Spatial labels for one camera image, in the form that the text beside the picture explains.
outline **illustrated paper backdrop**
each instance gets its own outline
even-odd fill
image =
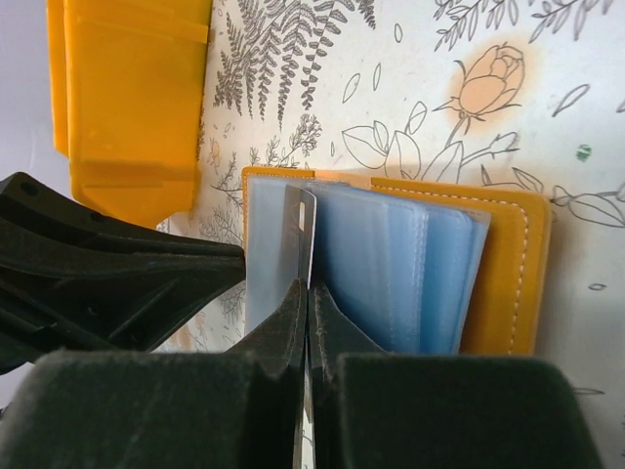
[[[247,165],[544,194],[537,353],[625,467],[624,21],[622,0],[215,0],[201,194],[162,228],[242,244]],[[241,284],[163,350],[230,347],[244,299]]]

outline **dark green foam block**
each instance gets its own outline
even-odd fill
[[[277,391],[245,357],[54,353],[6,413],[0,468],[247,467]]]
[[[47,356],[0,425],[0,469],[294,467],[306,302],[293,282],[226,354]]]
[[[342,467],[599,469],[572,390],[536,360],[339,358]]]

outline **fern illustration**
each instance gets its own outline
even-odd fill
[[[278,71],[277,117],[282,124],[288,97],[300,74],[305,87],[303,107],[313,105],[321,70],[320,59],[334,46],[332,35],[341,34],[351,12],[375,28],[375,0],[238,0],[242,27],[227,14],[229,54],[222,51],[217,71],[214,107],[236,107],[242,114],[243,95],[250,117],[254,104],[265,119],[271,87]]]
[[[295,58],[302,57],[303,49],[308,46],[307,37],[313,35],[313,28],[316,26],[316,16],[313,9],[308,5],[303,5],[301,1],[293,2],[286,10],[284,22],[282,24],[282,32],[284,33],[284,41],[282,51],[284,56],[284,65],[282,66],[282,74],[280,75],[280,88],[277,99],[277,119],[282,126],[284,118],[284,110],[288,100],[293,78],[295,78],[296,70],[299,65]]]
[[[375,29],[375,11],[373,9],[373,0],[356,0],[358,11],[364,16],[365,22],[369,27]]]
[[[316,4],[314,10],[317,12],[317,24],[321,24],[323,27],[316,27],[312,30],[312,34],[318,37],[317,40],[309,42],[309,47],[314,51],[313,54],[307,54],[306,60],[309,62],[308,66],[303,67],[305,74],[301,83],[306,87],[306,90],[302,94],[302,106],[308,110],[313,105],[313,93],[316,87],[313,86],[318,77],[316,72],[321,70],[321,65],[318,60],[328,55],[325,48],[334,46],[334,43],[328,38],[330,34],[339,35],[341,29],[337,26],[337,22],[347,24],[348,19],[345,17],[341,6],[350,12],[355,10],[354,2],[352,0],[313,0]]]

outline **leaf illustration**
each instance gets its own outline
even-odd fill
[[[343,142],[350,154],[362,166],[379,169],[384,166],[387,156],[377,149],[373,127],[357,126],[343,131]]]
[[[504,15],[506,13],[506,4],[504,2],[501,2],[499,4],[499,6],[495,7],[496,11],[495,11],[495,29],[499,29],[499,26],[501,25],[501,20],[504,19]]]
[[[403,29],[401,29],[401,24],[398,22],[395,23],[395,42],[400,44],[403,41]]]
[[[588,93],[589,90],[590,90],[589,84],[579,85],[578,87],[570,90],[568,93],[566,93],[564,98],[562,98],[562,100],[556,106],[556,110],[554,110],[552,117],[556,117],[563,110],[568,109],[569,107],[573,106],[575,103],[577,103],[577,101],[579,101],[579,99],[582,96]]]
[[[497,135],[488,148],[492,153],[503,153],[506,151],[516,151],[513,146],[517,142],[519,134],[517,132],[509,132],[505,135]]]
[[[406,134],[414,135],[421,128],[423,121],[428,115],[428,109],[426,105],[419,102],[414,105],[414,108],[410,111],[410,117],[408,117],[408,123],[406,124]]]
[[[517,0],[508,0],[508,16],[510,17],[512,26],[516,26],[517,21],[519,21],[519,5],[517,5]]]
[[[272,79],[275,76],[274,68],[277,67],[277,57],[280,53],[280,27],[277,23],[273,22],[270,27],[267,28],[267,32],[263,34],[260,40],[261,56],[259,58],[259,77],[258,77],[258,101],[259,101],[259,113],[261,118],[265,119],[265,109],[267,107],[268,95],[270,93],[270,86]]]
[[[616,200],[625,202],[625,183],[621,184],[621,187],[616,191]]]
[[[573,36],[575,40],[579,39],[579,35],[584,29],[584,23],[586,22],[586,13],[588,11],[584,8],[584,5],[580,5],[575,15],[575,27],[573,28]]]
[[[436,176],[437,182],[457,184],[460,176],[460,163],[464,155],[465,147],[462,142],[446,147],[432,160],[421,179],[426,181]],[[440,172],[435,173],[439,168],[442,168]]]
[[[355,1],[356,4],[358,4],[358,11],[364,16],[369,27],[375,28],[373,4],[369,0]],[[327,48],[331,47],[331,44],[333,44],[329,39],[330,34],[341,34],[342,31],[339,24],[346,24],[348,22],[341,7],[343,7],[346,12],[353,12],[355,10],[355,5],[352,0],[313,0],[313,2],[313,8],[316,11],[317,27],[312,30],[312,35],[318,39],[309,43],[309,47],[313,49],[314,53],[305,55],[305,59],[309,64],[302,67],[305,76],[304,79],[301,80],[301,83],[306,87],[302,94],[302,106],[304,106],[304,109],[310,109],[313,105],[313,94],[316,90],[314,83],[318,81],[317,73],[321,70],[320,60],[327,57]],[[346,92],[343,95],[343,103],[354,94],[349,86],[350,84],[348,83]]]
[[[373,71],[373,91],[378,89],[380,85],[380,77],[382,75],[382,64],[378,63]]]
[[[348,84],[345,87],[345,91],[343,92],[343,104],[349,101],[355,93],[355,90],[358,89],[358,85],[360,84],[360,73],[356,73],[350,78]]]
[[[488,12],[488,16],[486,17],[486,29],[489,29],[492,25],[492,21],[495,19],[495,10],[490,10]]]
[[[366,22],[371,29],[375,29],[374,0],[355,0],[355,2],[358,5],[358,11],[364,17],[364,22]]]
[[[295,79],[299,64],[296,60],[302,57],[303,50],[308,46],[308,40],[313,35],[316,27],[316,16],[313,9],[297,0],[291,3],[284,12],[281,32],[284,35],[282,41],[282,60],[280,85],[277,100],[277,119],[282,126],[286,103]]]
[[[479,9],[474,8],[471,11],[471,16],[469,17],[469,40],[473,39],[474,34],[476,33],[476,29],[478,28],[478,19],[479,19]]]
[[[606,227],[625,228],[625,216],[616,205],[600,195],[583,193],[568,203],[575,217]]]
[[[320,60],[334,46],[352,12],[375,28],[375,0],[237,0],[242,27],[226,13],[229,51],[221,51],[214,106],[236,107],[247,101],[250,116],[258,102],[261,117],[269,98],[276,96],[280,127],[292,86],[305,87],[302,106],[313,105]],[[272,89],[279,74],[277,93]]]
[[[419,176],[421,152],[409,135],[398,130],[395,132],[389,148],[385,171],[389,178],[402,178],[401,173],[407,175],[407,179],[415,179]]]
[[[529,191],[543,193],[545,185],[538,180],[535,176],[532,176],[519,168],[512,168],[519,183]]]
[[[545,30],[546,24],[547,24],[547,19],[544,19],[543,21],[538,23],[538,25],[536,26],[536,29],[534,29],[534,32],[532,32],[531,36],[529,37],[529,44],[531,44],[532,42],[534,42],[536,39],[540,37],[540,35]]]
[[[558,207],[566,207],[573,199],[573,196],[566,191],[562,186],[554,186],[554,196],[552,202],[558,205]]]
[[[382,122],[377,120],[373,122],[373,138],[381,152],[387,153],[389,151],[389,131]]]
[[[488,171],[486,171],[484,165],[481,166],[481,183],[485,186],[492,186],[492,181],[490,180],[490,176],[488,176]]]
[[[564,26],[564,24],[566,23],[566,20],[568,20],[570,11],[571,11],[571,6],[567,5],[566,7],[562,8],[562,10],[557,14],[558,17],[556,18],[556,21],[554,22],[554,27],[552,29],[552,32],[554,34],[560,31],[560,29]]]

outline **yellow wallet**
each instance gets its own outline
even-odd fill
[[[552,223],[551,208],[543,196],[333,171],[249,167],[243,171],[246,239],[251,177],[347,183],[366,191],[489,212],[490,228],[460,351],[477,355],[533,353]]]

